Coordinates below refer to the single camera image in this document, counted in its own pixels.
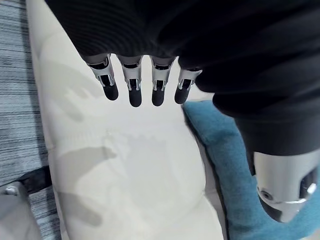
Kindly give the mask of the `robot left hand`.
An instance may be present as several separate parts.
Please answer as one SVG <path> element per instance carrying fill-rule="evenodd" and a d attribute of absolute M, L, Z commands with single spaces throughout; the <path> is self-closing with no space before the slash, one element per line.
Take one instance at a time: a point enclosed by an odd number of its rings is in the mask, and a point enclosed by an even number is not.
<path fill-rule="evenodd" d="M 290 222 L 317 188 L 320 3 L 317 0 L 49 0 L 92 68 L 178 59 L 176 102 L 196 84 L 234 119 L 267 214 Z"/>

